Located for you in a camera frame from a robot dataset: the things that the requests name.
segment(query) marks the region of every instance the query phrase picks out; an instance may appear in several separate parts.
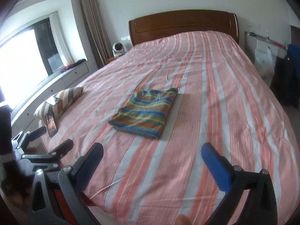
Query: metal screw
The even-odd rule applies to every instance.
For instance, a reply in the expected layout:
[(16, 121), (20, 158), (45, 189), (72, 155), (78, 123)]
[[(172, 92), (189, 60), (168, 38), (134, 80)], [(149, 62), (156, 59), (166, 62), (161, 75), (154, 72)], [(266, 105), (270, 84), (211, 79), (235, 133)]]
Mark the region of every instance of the metal screw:
[(63, 168), (63, 170), (65, 171), (65, 172), (68, 172), (68, 171), (70, 171), (71, 170), (71, 166), (65, 166), (64, 168)]
[(235, 165), (233, 168), (235, 171), (238, 171), (238, 172), (242, 171), (242, 167), (239, 165)]
[(38, 169), (37, 172), (36, 172), (37, 175), (41, 175), (42, 173), (43, 173), (42, 169)]
[(269, 171), (268, 171), (267, 169), (263, 169), (263, 170), (262, 170), (262, 173), (263, 173), (263, 174), (269, 174)]

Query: wooden nightstand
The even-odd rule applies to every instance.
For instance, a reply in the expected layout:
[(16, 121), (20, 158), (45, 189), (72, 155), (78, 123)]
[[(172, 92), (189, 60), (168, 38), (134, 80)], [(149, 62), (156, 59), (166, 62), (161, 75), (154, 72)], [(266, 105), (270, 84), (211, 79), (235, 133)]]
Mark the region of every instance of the wooden nightstand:
[(117, 59), (117, 58), (109, 58), (106, 60), (106, 63), (109, 64), (110, 62), (114, 61), (115, 59)]

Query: multicolored folded cloth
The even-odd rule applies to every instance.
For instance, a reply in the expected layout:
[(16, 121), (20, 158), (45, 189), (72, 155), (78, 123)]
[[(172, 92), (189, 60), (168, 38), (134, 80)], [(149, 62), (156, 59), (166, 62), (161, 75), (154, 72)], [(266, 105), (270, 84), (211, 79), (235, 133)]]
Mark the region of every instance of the multicolored folded cloth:
[(135, 92), (108, 121), (115, 129), (158, 139), (178, 89)]

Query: bed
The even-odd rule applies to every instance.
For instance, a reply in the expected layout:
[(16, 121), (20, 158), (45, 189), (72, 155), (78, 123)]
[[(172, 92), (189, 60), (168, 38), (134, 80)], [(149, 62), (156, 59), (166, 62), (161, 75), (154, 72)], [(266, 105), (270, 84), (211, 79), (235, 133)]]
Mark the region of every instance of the bed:
[[(120, 224), (172, 224), (179, 214), (203, 224), (224, 196), (200, 155), (211, 142), (233, 165), (268, 169), (278, 224), (300, 201), (300, 153), (289, 119), (238, 46), (235, 14), (184, 10), (129, 22), (134, 48), (85, 81), (58, 121), (50, 151), (70, 138), (73, 164), (94, 142), (104, 157), (85, 195)], [(107, 121), (138, 90), (177, 87), (158, 140), (123, 133)], [(229, 224), (241, 212), (246, 193)]]

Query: headboard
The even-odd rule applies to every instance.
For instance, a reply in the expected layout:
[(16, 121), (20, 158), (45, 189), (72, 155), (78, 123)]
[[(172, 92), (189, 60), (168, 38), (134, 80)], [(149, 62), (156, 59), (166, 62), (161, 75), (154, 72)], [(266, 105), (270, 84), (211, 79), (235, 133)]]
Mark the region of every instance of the headboard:
[(188, 31), (219, 31), (239, 42), (239, 25), (234, 13), (215, 10), (179, 10), (157, 13), (129, 21), (133, 46)]

